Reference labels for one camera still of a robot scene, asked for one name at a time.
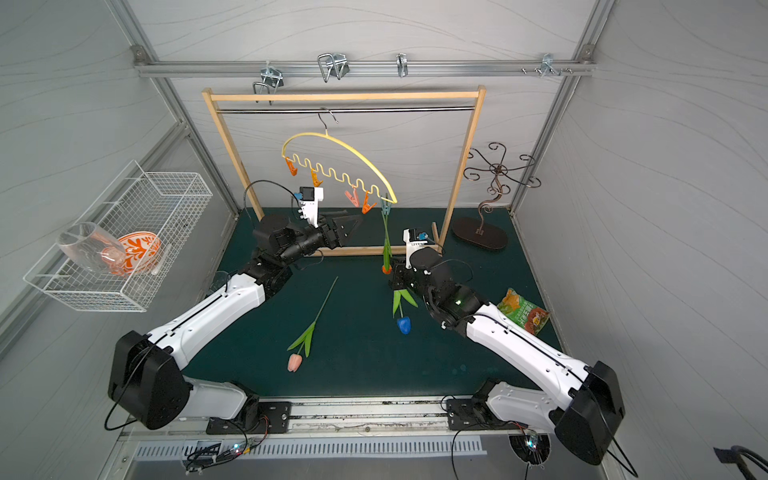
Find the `teal clothespin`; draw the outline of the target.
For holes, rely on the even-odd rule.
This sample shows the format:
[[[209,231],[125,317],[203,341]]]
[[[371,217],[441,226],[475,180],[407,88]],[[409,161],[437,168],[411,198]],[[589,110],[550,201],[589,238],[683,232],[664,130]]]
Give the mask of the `teal clothespin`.
[[[381,205],[381,214],[384,218],[387,218],[390,215],[392,209],[392,203],[389,201],[383,201]]]

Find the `yellow clip hanger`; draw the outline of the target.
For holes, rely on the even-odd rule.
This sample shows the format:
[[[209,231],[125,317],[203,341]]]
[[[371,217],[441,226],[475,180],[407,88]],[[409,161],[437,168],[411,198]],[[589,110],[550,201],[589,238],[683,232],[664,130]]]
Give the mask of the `yellow clip hanger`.
[[[335,181],[350,191],[356,188],[363,196],[368,193],[370,199],[397,205],[400,194],[384,170],[354,145],[331,132],[327,117],[337,123],[338,114],[335,110],[320,109],[315,112],[320,117],[319,130],[299,128],[280,134],[276,143],[280,158],[285,164],[285,157],[291,159],[298,172],[315,170],[323,182]]]

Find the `pink clothespin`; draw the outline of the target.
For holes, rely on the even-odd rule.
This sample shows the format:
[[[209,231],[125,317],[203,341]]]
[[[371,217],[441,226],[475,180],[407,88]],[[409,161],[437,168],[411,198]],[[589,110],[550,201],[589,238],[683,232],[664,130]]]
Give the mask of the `pink clothespin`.
[[[351,191],[345,191],[345,196],[348,199],[348,201],[355,207],[360,207],[360,200],[358,197],[357,189],[353,188]]]

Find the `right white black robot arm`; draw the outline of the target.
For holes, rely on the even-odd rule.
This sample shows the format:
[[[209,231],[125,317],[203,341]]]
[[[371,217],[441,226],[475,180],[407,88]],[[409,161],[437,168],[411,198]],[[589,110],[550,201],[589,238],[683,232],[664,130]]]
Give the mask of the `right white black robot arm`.
[[[603,461],[625,416],[610,366],[589,366],[515,324],[486,297],[454,281],[447,262],[428,246],[408,247],[405,258],[394,261],[390,283],[421,297],[443,329],[487,348],[535,384],[493,384],[480,396],[493,419],[552,433],[587,464]]]

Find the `orange artificial tulip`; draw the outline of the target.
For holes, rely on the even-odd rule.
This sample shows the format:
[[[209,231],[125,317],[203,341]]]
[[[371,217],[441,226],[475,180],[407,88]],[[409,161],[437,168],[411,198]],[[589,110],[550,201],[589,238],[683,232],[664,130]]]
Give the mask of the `orange artificial tulip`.
[[[392,250],[388,229],[389,214],[382,212],[382,222],[384,230],[384,243],[382,249],[382,272],[389,275],[392,272]]]

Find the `blue artificial tulip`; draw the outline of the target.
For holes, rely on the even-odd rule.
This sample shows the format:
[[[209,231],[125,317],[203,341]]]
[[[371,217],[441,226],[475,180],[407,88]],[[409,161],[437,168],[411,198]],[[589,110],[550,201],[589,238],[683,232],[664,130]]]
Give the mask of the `blue artificial tulip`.
[[[403,335],[409,335],[412,330],[411,319],[405,314],[403,305],[407,303],[413,307],[418,307],[418,303],[408,289],[398,289],[393,291],[392,315],[396,320],[399,331]]]

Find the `pink artificial tulip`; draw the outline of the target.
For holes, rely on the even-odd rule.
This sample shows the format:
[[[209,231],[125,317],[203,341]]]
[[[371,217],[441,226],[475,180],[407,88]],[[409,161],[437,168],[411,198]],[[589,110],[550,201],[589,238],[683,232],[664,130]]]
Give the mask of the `pink artificial tulip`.
[[[302,362],[310,356],[312,340],[313,340],[317,322],[319,321],[321,315],[323,314],[337,282],[338,282],[338,277],[336,277],[331,283],[331,286],[329,287],[326,293],[326,296],[315,315],[314,320],[302,332],[302,334],[299,335],[287,348],[287,351],[290,353],[288,357],[288,363],[287,363],[288,372],[290,373],[297,372]]]

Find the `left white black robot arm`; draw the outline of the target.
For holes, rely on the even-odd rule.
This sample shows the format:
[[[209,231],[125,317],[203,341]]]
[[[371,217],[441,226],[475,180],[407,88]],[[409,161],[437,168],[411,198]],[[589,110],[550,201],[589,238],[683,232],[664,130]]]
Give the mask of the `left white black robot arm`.
[[[186,377],[184,369],[231,324],[274,297],[292,276],[292,264],[345,245],[362,221],[360,214],[332,212],[300,226],[284,215],[264,216],[253,230],[257,250],[222,287],[168,323],[117,341],[107,388],[113,404],[149,430],[181,418],[217,418],[256,430],[256,393],[234,382]]]

